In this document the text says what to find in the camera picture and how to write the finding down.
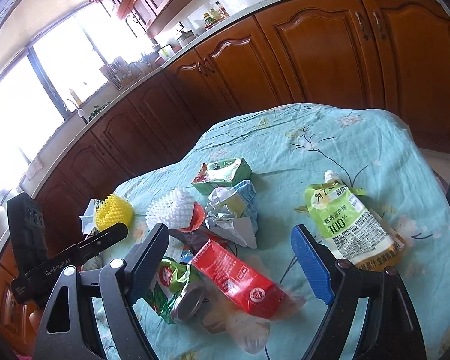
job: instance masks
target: countertop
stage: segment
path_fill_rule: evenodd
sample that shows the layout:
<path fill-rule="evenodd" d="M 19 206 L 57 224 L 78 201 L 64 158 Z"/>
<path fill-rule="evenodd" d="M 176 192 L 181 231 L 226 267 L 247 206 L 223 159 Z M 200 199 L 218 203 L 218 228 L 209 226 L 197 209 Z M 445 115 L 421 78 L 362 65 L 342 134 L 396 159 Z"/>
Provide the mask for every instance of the countertop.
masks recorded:
<path fill-rule="evenodd" d="M 34 193 L 32 194 L 32 197 L 35 198 L 37 196 L 38 192 L 41 190 L 42 186 L 45 184 L 48 177 L 52 174 L 54 169 L 57 167 L 57 165 L 60 163 L 60 161 L 63 159 L 63 157 L 65 157 L 65 155 L 68 153 L 68 151 L 73 147 L 73 145 L 75 143 L 77 143 L 77 141 L 94 125 L 94 123 L 96 123 L 100 119 L 101 116 L 103 116 L 107 111 L 109 111 L 114 105 L 116 105 L 126 95 L 128 95 L 135 88 L 137 88 L 138 86 L 143 84 L 145 81 L 147 81 L 148 79 L 153 77 L 155 74 L 157 74 L 158 72 L 165 69 L 167 66 L 169 66 L 171 63 L 176 61 L 178 58 L 180 58 L 183 54 L 186 54 L 186 52 L 188 52 L 189 50 L 191 50 L 192 48 L 197 46 L 199 43 L 210 38 L 215 33 L 223 30 L 225 27 L 228 27 L 228 26 L 238 22 L 239 20 L 241 20 L 242 18 L 244 18 L 246 16 L 250 16 L 262 9 L 269 7 L 270 5 L 277 4 L 281 1 L 284 1 L 284 0 L 263 0 L 255 5 L 252 5 L 248 8 L 241 10 L 240 12 L 237 12 L 236 14 L 232 15 L 228 19 L 225 19 L 224 21 L 220 22 L 216 26 L 212 27 L 207 32 L 203 33 L 202 35 L 200 35 L 199 37 L 194 39 L 187 46 L 185 46 L 183 49 L 181 49 L 179 52 L 177 52 L 171 59 L 166 61 L 160 68 L 158 68 L 158 69 L 154 70 L 152 73 L 144 76 L 142 79 L 137 81 L 135 84 L 130 86 L 128 89 L 126 89 L 125 91 L 120 93 L 120 95 L 118 95 L 118 97 L 116 97 L 105 109 L 103 109 L 95 118 L 93 118 L 90 123 L 88 123 L 86 126 L 84 126 L 84 128 L 77 134 L 77 136 L 67 145 L 65 150 L 63 150 L 63 152 L 61 152 L 60 156 L 56 159 L 56 161 L 54 161 L 54 163 L 48 169 L 48 171 L 45 174 L 45 176 L 43 177 L 43 179 L 38 184 L 37 188 L 35 189 Z M 8 234 L 8 230 L 7 230 L 3 234 L 3 237 L 0 240 L 0 252 L 1 252 L 2 248 L 4 247 L 6 241 L 8 240 L 8 237 L 9 237 L 9 234 Z"/>

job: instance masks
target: crushed red drink carton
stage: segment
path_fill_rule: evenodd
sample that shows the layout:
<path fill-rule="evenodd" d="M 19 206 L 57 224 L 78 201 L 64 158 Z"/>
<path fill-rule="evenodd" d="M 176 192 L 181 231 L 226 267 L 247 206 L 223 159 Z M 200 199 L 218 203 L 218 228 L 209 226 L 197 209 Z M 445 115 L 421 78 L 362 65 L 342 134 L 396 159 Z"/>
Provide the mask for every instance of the crushed red drink carton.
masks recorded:
<path fill-rule="evenodd" d="M 286 296 L 273 281 L 211 239 L 195 255 L 191 264 L 250 315 L 272 318 Z"/>

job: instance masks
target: light blue floral tablecloth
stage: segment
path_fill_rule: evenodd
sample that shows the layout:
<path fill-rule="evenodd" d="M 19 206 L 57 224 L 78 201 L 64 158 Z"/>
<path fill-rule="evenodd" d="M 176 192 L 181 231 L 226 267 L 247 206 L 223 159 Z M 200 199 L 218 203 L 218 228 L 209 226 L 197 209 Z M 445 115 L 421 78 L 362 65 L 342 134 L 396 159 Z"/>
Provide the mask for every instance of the light blue floral tablecloth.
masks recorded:
<path fill-rule="evenodd" d="M 303 191 L 323 182 L 328 169 L 335 171 L 349 186 L 363 188 L 367 196 L 362 201 L 407 240 L 397 268 L 414 303 L 428 358 L 439 358 L 450 345 L 450 208 L 407 126 L 386 111 L 301 103 L 218 123 L 182 161 L 116 189 L 137 215 L 128 238 L 104 252 L 105 262 L 125 257 L 143 239 L 148 231 L 144 214 L 154 198 L 186 187 L 204 204 L 207 198 L 191 186 L 200 165 L 235 157 L 244 157 L 252 168 L 259 207 L 258 249 L 238 247 L 239 257 L 258 254 L 272 280 L 279 281 L 294 256 L 292 228 L 305 224 L 312 234 L 317 232 L 313 220 L 295 210 L 304 204 Z M 314 297 L 299 264 L 283 285 L 303 294 L 307 304 L 291 319 L 272 323 L 267 349 L 271 360 L 300 360 L 327 307 Z M 104 347 L 115 360 L 119 357 L 103 308 L 100 300 L 94 302 Z M 160 359 L 267 359 L 264 351 L 241 351 L 228 334 L 208 334 L 200 325 L 201 311 L 187 325 L 167 325 L 143 300 L 134 309 Z M 342 359 L 353 356 L 365 309 L 361 299 Z"/>

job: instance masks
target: bright window pane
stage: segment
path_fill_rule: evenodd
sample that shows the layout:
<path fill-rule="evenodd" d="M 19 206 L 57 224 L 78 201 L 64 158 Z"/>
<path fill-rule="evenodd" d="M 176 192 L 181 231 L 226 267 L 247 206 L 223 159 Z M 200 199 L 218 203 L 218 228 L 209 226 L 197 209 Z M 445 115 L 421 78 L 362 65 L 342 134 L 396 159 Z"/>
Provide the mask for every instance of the bright window pane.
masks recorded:
<path fill-rule="evenodd" d="M 121 56 L 127 63 L 137 62 L 141 53 L 152 52 L 151 40 L 140 33 L 135 37 L 125 20 L 110 17 L 99 4 L 91 4 L 75 15 L 107 62 Z"/>
<path fill-rule="evenodd" d="M 103 61 L 74 17 L 49 31 L 35 43 L 34 49 L 44 71 L 65 101 L 72 100 L 70 89 L 84 101 L 107 82 L 99 70 Z"/>
<path fill-rule="evenodd" d="M 0 82 L 0 191 L 18 186 L 27 170 L 20 149 L 34 159 L 63 122 L 27 58 Z"/>

